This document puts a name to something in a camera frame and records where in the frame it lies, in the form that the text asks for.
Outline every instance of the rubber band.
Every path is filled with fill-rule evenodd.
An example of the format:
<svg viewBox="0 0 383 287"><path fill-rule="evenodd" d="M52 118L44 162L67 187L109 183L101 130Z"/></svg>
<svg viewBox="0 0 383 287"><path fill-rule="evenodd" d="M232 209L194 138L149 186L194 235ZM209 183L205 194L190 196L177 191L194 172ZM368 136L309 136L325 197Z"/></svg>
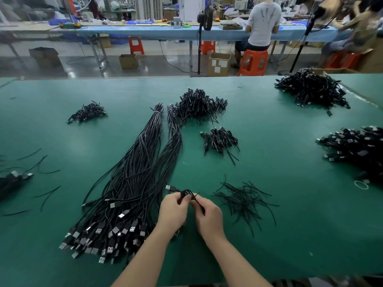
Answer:
<svg viewBox="0 0 383 287"><path fill-rule="evenodd" d="M367 188L362 188L362 187L360 187L360 186L357 184L357 182L366 185ZM365 189L365 190L368 189L368 185L367 185L366 183L362 182L362 181L355 180L355 181L354 181L354 184L355 184L356 187L359 187L360 189Z"/></svg>

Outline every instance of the box with white labels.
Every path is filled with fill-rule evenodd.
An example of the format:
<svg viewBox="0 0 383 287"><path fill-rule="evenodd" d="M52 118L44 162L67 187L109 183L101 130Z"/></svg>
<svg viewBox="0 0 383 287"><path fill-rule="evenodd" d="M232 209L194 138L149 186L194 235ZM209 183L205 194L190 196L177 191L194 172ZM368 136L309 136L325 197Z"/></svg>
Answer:
<svg viewBox="0 0 383 287"><path fill-rule="evenodd" d="M209 57L208 77L227 77L230 68L230 54L213 52Z"/></svg>

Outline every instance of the shiny floor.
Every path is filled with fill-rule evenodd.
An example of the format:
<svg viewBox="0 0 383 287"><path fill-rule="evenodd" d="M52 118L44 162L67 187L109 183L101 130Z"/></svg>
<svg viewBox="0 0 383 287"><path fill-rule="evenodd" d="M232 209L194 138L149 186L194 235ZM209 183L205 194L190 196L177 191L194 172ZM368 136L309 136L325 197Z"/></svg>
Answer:
<svg viewBox="0 0 383 287"><path fill-rule="evenodd" d="M0 44L0 77L24 77L30 80L57 78L115 78L115 77L169 77L195 76L198 65L198 47L193 44L193 67L189 66L189 42L176 43L174 41L159 42L143 40L145 55L137 55L139 67L137 69L122 70L119 55L130 53L129 44L113 45L106 48L108 62L99 70L93 57L90 45L77 42L51 41L22 41L13 46L19 55L17 58L10 47ZM54 69L39 68L36 61L30 57L29 49L36 47L55 48L59 53L62 67ZM266 75L276 75L279 70L290 69L298 48L287 46L285 54L280 56L282 45L277 45L272 59L266 66ZM234 53L234 44L219 42L216 52ZM315 67L320 55L320 48L304 47L295 69ZM201 56L201 72L207 73L209 55ZM236 69L230 68L229 75L237 75Z"/></svg>

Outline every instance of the orange stool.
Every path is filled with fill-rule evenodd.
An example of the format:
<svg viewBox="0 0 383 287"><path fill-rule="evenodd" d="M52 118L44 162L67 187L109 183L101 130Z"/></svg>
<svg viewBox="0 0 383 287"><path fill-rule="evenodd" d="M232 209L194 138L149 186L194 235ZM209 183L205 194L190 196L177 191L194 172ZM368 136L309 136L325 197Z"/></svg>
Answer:
<svg viewBox="0 0 383 287"><path fill-rule="evenodd" d="M211 43L211 41L201 41L201 43L202 44L199 44L199 45L201 47L202 54L208 54L208 51L210 50L215 52L215 41L213 44Z"/></svg>
<svg viewBox="0 0 383 287"><path fill-rule="evenodd" d="M130 46L130 54L133 54L135 52L141 52L142 55L145 55L144 48L142 47L141 39L138 39L138 45L133 45L133 41L129 39L129 46Z"/></svg>
<svg viewBox="0 0 383 287"><path fill-rule="evenodd" d="M329 63L324 68L354 68L359 59L361 53L360 52L346 52L346 51L337 51L333 53Z"/></svg>
<svg viewBox="0 0 383 287"><path fill-rule="evenodd" d="M267 50L265 51L252 51L246 50L242 57L241 67L239 68L238 76L247 75L250 77L258 77L265 75L266 63L267 63ZM250 57L249 64L244 66L244 62L247 57ZM264 63L262 67L259 67L259 64L264 58Z"/></svg>

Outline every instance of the white label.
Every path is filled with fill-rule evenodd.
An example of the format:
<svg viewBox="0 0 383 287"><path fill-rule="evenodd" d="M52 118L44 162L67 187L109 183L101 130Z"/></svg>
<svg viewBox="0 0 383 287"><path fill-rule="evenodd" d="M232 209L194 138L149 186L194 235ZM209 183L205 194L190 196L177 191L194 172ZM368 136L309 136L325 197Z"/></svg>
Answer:
<svg viewBox="0 0 383 287"><path fill-rule="evenodd" d="M227 67L227 60L219 60L218 65L220 67Z"/></svg>

